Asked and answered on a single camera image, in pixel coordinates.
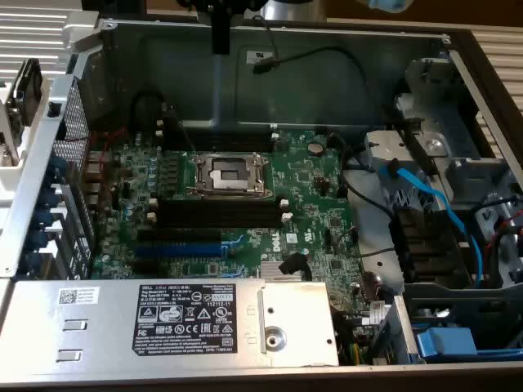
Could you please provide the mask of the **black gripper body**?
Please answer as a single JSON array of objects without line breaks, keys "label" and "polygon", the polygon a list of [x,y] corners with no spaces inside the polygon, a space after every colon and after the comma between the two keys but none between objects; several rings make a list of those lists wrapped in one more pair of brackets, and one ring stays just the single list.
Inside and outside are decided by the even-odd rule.
[{"label": "black gripper body", "polygon": [[245,1],[240,0],[177,0],[181,7],[245,7]]}]

